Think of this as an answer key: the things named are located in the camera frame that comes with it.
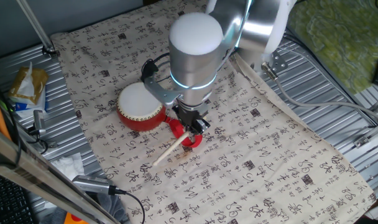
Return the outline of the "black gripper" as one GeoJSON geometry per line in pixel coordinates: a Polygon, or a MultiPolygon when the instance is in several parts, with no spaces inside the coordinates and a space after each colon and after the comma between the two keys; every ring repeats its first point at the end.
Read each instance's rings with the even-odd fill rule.
{"type": "Polygon", "coordinates": [[[193,134],[203,134],[210,124],[203,118],[208,114],[208,109],[205,105],[197,109],[185,108],[183,105],[175,105],[172,110],[177,115],[185,131],[193,134]]]}

